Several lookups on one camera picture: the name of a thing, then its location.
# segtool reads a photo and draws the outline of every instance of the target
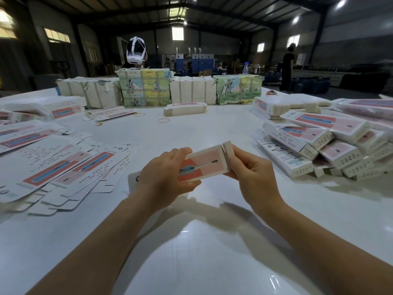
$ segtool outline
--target white table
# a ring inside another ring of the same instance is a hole
[[[99,127],[93,121],[82,121],[81,115],[59,123],[92,133],[99,142],[139,142],[142,147],[126,172],[133,173],[163,151],[185,146],[197,151],[227,140],[265,157],[255,142],[263,138],[262,120],[250,108],[209,106],[207,113],[171,117],[163,124],[157,122],[163,118],[162,108],[141,108],[145,116],[112,119]],[[329,190],[311,176],[291,180],[277,166],[275,172],[282,197],[290,206],[393,264],[389,177]],[[72,212],[51,217],[2,215],[0,294],[26,293],[127,193],[124,175],[114,192],[90,194]],[[114,294],[324,294],[313,271],[299,263],[288,244],[250,210],[235,180],[222,175],[203,180],[188,199],[179,198],[172,208],[149,220],[141,234],[150,234],[130,255]]]

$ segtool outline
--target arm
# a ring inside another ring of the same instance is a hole
[[[173,149],[150,161],[140,174],[135,192],[27,294],[111,294],[149,217],[200,184],[177,180],[180,164],[190,152],[189,148]]]
[[[253,210],[322,274],[335,294],[391,294],[391,265],[289,207],[279,194],[272,163],[233,148],[235,156],[229,157],[233,171],[227,175],[239,181]]]

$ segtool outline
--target green and yellow wrapped package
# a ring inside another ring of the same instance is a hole
[[[214,75],[217,81],[217,102],[246,103],[261,96],[262,77],[253,74]]]
[[[170,70],[165,68],[122,68],[116,71],[120,79],[125,107],[168,105]]]

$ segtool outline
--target forearm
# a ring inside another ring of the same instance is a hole
[[[151,215],[143,196],[123,200],[28,294],[110,294],[136,236]]]
[[[286,204],[260,215],[337,294],[388,294],[393,267],[322,228]]]

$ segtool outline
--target left hand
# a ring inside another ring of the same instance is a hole
[[[134,194],[144,198],[154,213],[168,207],[181,194],[193,191],[201,181],[180,182],[180,165],[190,148],[172,149],[153,158],[142,170]]]

